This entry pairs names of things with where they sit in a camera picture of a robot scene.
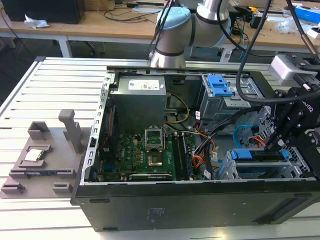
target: gray robot arm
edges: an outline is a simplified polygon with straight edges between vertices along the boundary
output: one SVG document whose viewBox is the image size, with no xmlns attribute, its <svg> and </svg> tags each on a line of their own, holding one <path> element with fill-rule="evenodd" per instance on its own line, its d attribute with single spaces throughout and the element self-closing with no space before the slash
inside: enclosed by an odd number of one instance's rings
<svg viewBox="0 0 320 240">
<path fill-rule="evenodd" d="M 217 44 L 224 36 L 217 21 L 218 3 L 219 0 L 204 0 L 198 6 L 196 14 L 188 16 L 182 24 L 166 27 L 166 22 L 152 54 L 151 67 L 185 68 L 185 47 L 212 47 Z M 220 9 L 220 19 L 225 29 L 230 23 L 228 4 L 229 0 L 223 0 Z M 171 11 L 179 10 L 178 7 L 171 9 Z"/>
</svg>

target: black computer case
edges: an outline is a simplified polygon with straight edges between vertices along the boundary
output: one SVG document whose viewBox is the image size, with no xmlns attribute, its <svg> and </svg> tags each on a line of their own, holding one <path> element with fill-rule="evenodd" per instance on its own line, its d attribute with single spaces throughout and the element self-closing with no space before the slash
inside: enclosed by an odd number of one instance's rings
<svg viewBox="0 0 320 240">
<path fill-rule="evenodd" d="M 84 0 L 2 0 L 11 21 L 32 19 L 48 23 L 78 24 L 85 14 Z"/>
</svg>

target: sticker label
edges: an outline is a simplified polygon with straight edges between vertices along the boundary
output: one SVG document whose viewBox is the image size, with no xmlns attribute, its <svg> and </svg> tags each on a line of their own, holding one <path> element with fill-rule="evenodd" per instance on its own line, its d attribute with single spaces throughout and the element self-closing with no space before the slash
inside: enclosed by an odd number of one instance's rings
<svg viewBox="0 0 320 240">
<path fill-rule="evenodd" d="M 40 172 L 26 172 L 27 175 L 41 175 Z"/>
<path fill-rule="evenodd" d="M 200 120 L 200 114 L 199 111 L 195 111 L 195 119 Z"/>
<path fill-rule="evenodd" d="M 129 90 L 160 90 L 159 80 L 131 79 L 128 88 Z"/>
<path fill-rule="evenodd" d="M 218 162 L 218 153 L 216 153 L 215 151 L 212 153 L 212 160 Z"/>
<path fill-rule="evenodd" d="M 211 180 L 211 173 L 206 170 L 204 170 L 204 174 L 206 176 L 207 179 L 210 179 Z"/>
</svg>

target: plastic bag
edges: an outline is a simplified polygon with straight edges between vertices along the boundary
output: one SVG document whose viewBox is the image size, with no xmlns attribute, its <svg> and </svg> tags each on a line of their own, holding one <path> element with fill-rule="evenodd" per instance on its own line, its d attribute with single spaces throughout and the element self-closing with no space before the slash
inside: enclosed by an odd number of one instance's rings
<svg viewBox="0 0 320 240">
<path fill-rule="evenodd" d="M 304 24 L 303 22 L 300 21 L 300 24 L 302 26 L 303 31 L 306 33 L 309 29 L 311 29 L 312 25 L 309 24 Z M 279 33 L 281 34 L 288 34 L 288 33 L 295 33 L 298 31 L 298 28 L 296 26 L 294 18 L 287 17 L 284 21 L 280 21 L 276 24 L 276 29 L 278 30 Z"/>
<path fill-rule="evenodd" d="M 296 31 L 296 23 L 294 18 L 287 17 L 284 21 L 280 21 L 276 24 L 276 29 L 281 34 L 294 33 Z"/>
</svg>

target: floor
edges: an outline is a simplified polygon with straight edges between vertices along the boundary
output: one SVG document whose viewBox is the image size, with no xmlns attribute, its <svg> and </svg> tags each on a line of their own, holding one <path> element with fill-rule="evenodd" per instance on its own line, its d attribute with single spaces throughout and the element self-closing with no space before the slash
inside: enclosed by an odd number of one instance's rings
<svg viewBox="0 0 320 240">
<path fill-rule="evenodd" d="M 21 39 L 33 56 L 60 57 L 59 45 L 52 40 Z M 21 42 L 15 39 L 16 48 L 5 47 L 0 50 L 0 105 L 4 102 L 16 84 L 22 78 L 33 62 L 33 57 L 26 51 Z M 135 43 L 106 43 L 105 52 L 101 42 L 92 42 L 96 55 L 94 58 L 110 59 L 145 59 L 148 45 Z M 92 58 L 89 56 L 90 49 L 83 42 L 73 41 L 71 44 L 72 54 L 75 58 Z M 196 57 L 190 57 L 191 48 L 187 47 L 184 54 L 187 61 L 218 62 L 218 48 L 197 48 Z M 239 62 L 240 52 L 235 51 L 230 62 Z M 249 63 L 270 63 L 271 58 L 250 56 Z"/>
</svg>

